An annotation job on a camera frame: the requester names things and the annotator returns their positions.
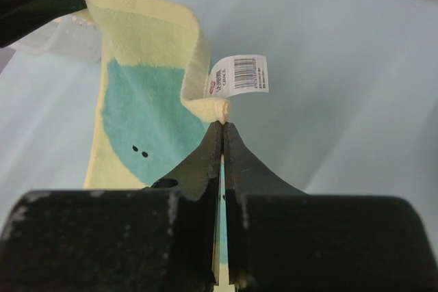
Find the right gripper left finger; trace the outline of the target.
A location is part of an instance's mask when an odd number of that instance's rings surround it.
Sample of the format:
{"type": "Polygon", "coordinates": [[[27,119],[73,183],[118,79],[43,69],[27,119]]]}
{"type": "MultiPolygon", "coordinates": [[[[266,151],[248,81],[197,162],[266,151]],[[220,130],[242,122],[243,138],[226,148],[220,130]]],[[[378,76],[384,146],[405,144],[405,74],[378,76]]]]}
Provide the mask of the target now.
{"type": "Polygon", "coordinates": [[[2,291],[212,291],[222,125],[143,189],[40,190],[1,233],[2,291]]]}

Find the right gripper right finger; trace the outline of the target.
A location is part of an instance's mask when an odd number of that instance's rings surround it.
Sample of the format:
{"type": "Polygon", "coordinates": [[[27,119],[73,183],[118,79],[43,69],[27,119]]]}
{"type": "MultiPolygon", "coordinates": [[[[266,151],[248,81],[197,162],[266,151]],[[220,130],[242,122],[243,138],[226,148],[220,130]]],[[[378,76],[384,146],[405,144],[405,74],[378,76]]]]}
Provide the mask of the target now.
{"type": "Polygon", "coordinates": [[[311,195],[223,126],[229,280],[237,291],[436,291],[417,211],[394,196],[311,195]]]}

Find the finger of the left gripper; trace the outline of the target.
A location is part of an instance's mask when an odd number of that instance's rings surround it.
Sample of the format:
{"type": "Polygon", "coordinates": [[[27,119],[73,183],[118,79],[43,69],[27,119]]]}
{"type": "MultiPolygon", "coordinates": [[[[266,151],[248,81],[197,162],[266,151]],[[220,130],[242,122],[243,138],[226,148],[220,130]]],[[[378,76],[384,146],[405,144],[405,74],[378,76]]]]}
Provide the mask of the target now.
{"type": "Polygon", "coordinates": [[[85,0],[1,0],[1,47],[10,46],[55,18],[86,8],[85,0]]]}

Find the pale yellow towel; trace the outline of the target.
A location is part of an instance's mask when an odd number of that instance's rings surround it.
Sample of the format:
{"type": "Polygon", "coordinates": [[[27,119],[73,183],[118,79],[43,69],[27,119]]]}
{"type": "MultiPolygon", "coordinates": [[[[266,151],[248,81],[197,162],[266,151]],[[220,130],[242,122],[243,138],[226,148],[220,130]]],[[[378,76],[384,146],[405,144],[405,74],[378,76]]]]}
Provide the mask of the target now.
{"type": "Polygon", "coordinates": [[[229,98],[267,92],[263,55],[211,64],[192,11],[166,0],[85,0],[100,29],[102,71],[87,189],[152,185],[195,149],[229,98]]]}

